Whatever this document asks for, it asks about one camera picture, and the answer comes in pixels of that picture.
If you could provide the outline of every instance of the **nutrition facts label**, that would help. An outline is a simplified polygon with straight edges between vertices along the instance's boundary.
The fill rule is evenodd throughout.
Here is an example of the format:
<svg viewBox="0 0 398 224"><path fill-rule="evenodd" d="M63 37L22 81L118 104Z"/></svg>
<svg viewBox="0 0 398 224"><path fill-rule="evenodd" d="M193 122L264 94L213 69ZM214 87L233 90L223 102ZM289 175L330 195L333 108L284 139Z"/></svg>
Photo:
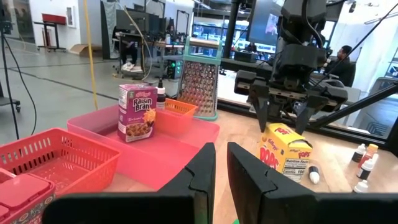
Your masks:
<svg viewBox="0 0 398 224"><path fill-rule="evenodd" d="M305 169L307 168L307 165L308 165L308 159L287 158L285 160L285 166L282 173L286 177L296 182L300 182L305 172Z"/></svg>
<svg viewBox="0 0 398 224"><path fill-rule="evenodd" d="M119 88L119 105L126 109L127 108L127 90Z"/></svg>

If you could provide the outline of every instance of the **raisin bran cereal box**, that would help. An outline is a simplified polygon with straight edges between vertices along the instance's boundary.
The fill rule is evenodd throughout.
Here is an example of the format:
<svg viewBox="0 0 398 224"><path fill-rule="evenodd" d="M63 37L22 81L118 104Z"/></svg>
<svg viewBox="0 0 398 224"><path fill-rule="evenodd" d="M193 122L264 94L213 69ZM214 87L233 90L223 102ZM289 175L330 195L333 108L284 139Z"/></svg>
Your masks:
<svg viewBox="0 0 398 224"><path fill-rule="evenodd" d="M119 86L119 137L126 142L152 137L156 116L156 87L146 84Z"/></svg>

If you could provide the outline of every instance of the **cereal bowl image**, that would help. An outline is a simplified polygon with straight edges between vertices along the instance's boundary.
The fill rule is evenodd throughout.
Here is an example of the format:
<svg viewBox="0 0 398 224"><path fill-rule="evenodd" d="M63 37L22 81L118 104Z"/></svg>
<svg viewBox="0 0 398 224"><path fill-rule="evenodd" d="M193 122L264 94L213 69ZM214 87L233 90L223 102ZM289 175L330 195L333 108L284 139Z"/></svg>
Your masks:
<svg viewBox="0 0 398 224"><path fill-rule="evenodd" d="M147 123L131 124L126 127L126 137L128 141L145 139L150 136L152 130Z"/></svg>

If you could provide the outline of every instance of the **yellow cereal box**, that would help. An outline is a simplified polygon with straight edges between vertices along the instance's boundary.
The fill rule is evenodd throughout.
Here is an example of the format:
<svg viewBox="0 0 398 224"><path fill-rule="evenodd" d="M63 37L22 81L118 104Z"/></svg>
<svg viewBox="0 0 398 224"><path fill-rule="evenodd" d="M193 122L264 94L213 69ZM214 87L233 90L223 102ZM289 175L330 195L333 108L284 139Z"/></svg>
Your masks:
<svg viewBox="0 0 398 224"><path fill-rule="evenodd" d="M258 145L258 158L290 179L300 182L312 146L285 124L269 124Z"/></svg>

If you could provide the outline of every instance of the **man sitting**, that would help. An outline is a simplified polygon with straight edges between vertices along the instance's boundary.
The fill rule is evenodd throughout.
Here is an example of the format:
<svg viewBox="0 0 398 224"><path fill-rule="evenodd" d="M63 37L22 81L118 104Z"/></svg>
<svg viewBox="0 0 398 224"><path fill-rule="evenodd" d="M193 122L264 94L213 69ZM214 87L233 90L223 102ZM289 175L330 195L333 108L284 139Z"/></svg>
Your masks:
<svg viewBox="0 0 398 224"><path fill-rule="evenodd" d="M349 57L347 57L346 59L344 59L344 58L348 55L348 53L350 53L352 51L352 49L353 48L348 45L343 46L337 53L337 60L330 61L328 59L328 61L327 61L328 65L325 67L325 73L329 73L331 71L331 74L337 75L340 77L343 74L345 74L346 71L350 70L351 64L349 62Z"/></svg>

